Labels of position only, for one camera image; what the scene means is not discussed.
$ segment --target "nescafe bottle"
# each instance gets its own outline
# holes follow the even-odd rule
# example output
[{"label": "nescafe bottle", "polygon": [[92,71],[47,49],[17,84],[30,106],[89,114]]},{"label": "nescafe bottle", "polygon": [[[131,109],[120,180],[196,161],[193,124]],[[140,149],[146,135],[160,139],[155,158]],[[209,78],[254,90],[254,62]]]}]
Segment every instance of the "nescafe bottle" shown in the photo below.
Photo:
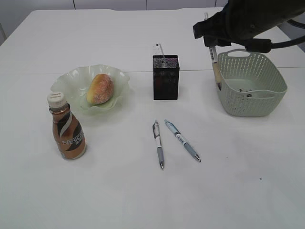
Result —
[{"label": "nescafe bottle", "polygon": [[86,141],[81,124],[70,111],[70,105],[61,92],[48,95],[50,113],[53,115],[53,135],[65,159],[77,159],[86,151]]}]

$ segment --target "glass bowl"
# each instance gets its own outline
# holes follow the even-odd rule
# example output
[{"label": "glass bowl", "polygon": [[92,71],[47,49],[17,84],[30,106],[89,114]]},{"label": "glass bowl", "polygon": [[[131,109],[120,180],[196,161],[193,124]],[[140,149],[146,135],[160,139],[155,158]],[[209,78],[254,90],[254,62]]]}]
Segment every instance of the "glass bowl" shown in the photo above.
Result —
[{"label": "glass bowl", "polygon": [[[94,77],[101,73],[111,77],[114,85],[113,96],[103,104],[90,105],[86,100],[87,91]],[[128,96],[129,79],[120,69],[98,64],[69,71],[55,81],[51,90],[63,92],[73,110],[82,111],[84,114],[97,114],[112,109],[118,101]]]}]

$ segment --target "bottle cap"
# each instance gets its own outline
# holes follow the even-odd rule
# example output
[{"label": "bottle cap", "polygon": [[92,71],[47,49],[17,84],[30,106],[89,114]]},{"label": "bottle cap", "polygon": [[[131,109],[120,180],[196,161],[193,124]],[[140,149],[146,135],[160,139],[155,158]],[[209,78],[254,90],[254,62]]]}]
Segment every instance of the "bottle cap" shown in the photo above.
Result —
[{"label": "bottle cap", "polygon": [[62,92],[51,92],[47,97],[50,108],[60,108],[67,103]]}]

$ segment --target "pen tip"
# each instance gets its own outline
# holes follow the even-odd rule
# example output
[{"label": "pen tip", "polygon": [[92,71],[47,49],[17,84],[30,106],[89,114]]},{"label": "pen tip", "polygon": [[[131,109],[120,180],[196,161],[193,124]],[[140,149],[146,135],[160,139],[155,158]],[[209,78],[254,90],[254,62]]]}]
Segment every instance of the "pen tip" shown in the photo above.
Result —
[{"label": "pen tip", "polygon": [[199,162],[201,162],[201,158],[198,156],[198,154],[196,154],[195,157]]}]

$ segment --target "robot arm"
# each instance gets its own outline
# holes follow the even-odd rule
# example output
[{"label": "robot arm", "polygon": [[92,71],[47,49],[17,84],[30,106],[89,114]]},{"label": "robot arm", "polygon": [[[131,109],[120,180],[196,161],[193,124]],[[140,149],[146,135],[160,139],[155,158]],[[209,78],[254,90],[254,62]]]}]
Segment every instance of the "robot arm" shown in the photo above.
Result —
[{"label": "robot arm", "polygon": [[305,12],[305,0],[229,0],[221,12],[193,26],[195,38],[204,37],[204,44],[229,46],[237,43],[248,51],[269,52],[305,42],[296,40],[271,43],[270,39],[253,37]]}]

